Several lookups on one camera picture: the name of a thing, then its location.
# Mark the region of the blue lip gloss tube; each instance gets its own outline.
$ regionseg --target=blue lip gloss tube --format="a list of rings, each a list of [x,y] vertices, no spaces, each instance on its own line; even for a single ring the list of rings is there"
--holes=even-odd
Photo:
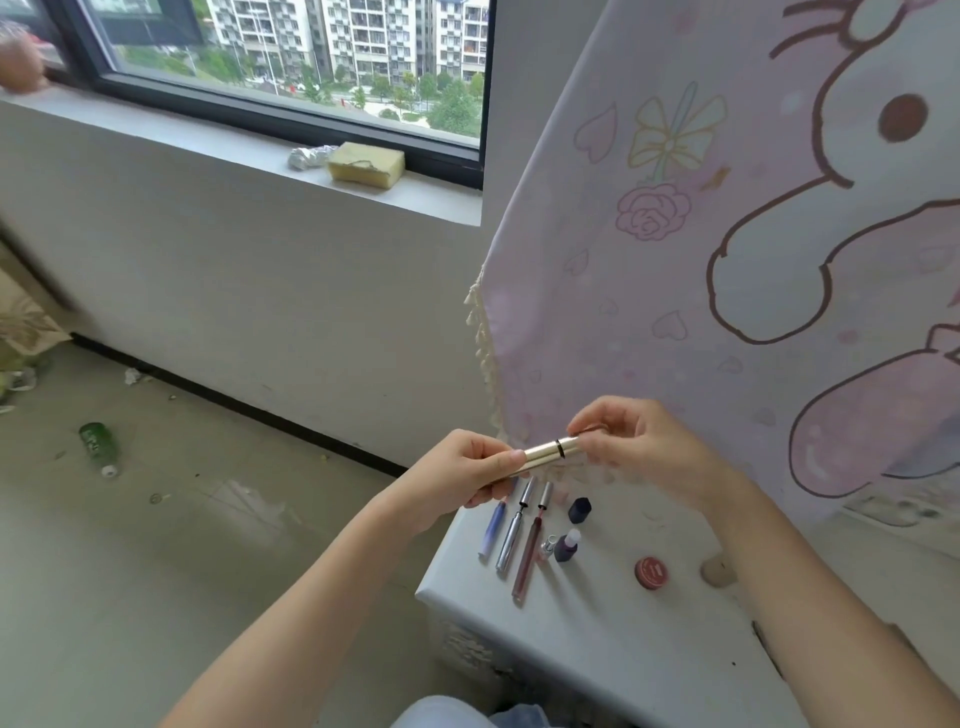
[[[496,533],[500,530],[500,524],[503,523],[503,514],[507,512],[507,501],[501,500],[493,509],[493,515],[490,518],[490,525],[487,526],[487,532],[483,535],[483,543],[480,544],[480,550],[477,555],[481,561],[490,558],[493,551],[493,542],[496,540]]]

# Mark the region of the bunny eye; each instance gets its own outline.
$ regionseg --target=bunny eye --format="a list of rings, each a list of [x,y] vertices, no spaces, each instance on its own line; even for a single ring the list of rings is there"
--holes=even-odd
[[[912,139],[926,124],[930,109],[923,97],[904,93],[887,102],[880,112],[877,128],[891,144]]]

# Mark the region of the person's right hand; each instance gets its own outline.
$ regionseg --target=person's right hand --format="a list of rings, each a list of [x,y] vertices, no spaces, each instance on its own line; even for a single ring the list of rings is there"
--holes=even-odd
[[[607,432],[584,432],[592,425]],[[591,459],[637,473],[704,514],[749,482],[655,400],[601,397],[580,410],[566,431],[583,432],[580,447]]]

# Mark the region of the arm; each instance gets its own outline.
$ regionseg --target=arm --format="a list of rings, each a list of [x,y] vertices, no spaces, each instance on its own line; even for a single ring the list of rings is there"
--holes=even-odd
[[[493,438],[450,433],[360,511],[198,678],[161,727],[312,725],[410,540],[443,513],[507,495],[511,486],[499,479],[523,462],[522,450]]]
[[[948,728],[960,702],[820,559],[745,475],[649,400],[604,397],[570,423],[583,450],[707,518],[816,728]]]

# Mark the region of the nail polish bottle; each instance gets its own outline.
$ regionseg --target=nail polish bottle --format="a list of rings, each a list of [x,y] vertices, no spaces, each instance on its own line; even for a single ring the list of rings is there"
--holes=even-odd
[[[573,501],[573,505],[570,506],[570,510],[566,514],[570,517],[571,523],[583,523],[592,510],[593,506],[590,505],[589,498],[578,497]]]
[[[569,561],[573,558],[573,554],[577,552],[577,545],[579,543],[580,531],[576,528],[571,528],[569,533],[561,538],[557,547],[553,549],[554,558],[561,564],[564,561]]]

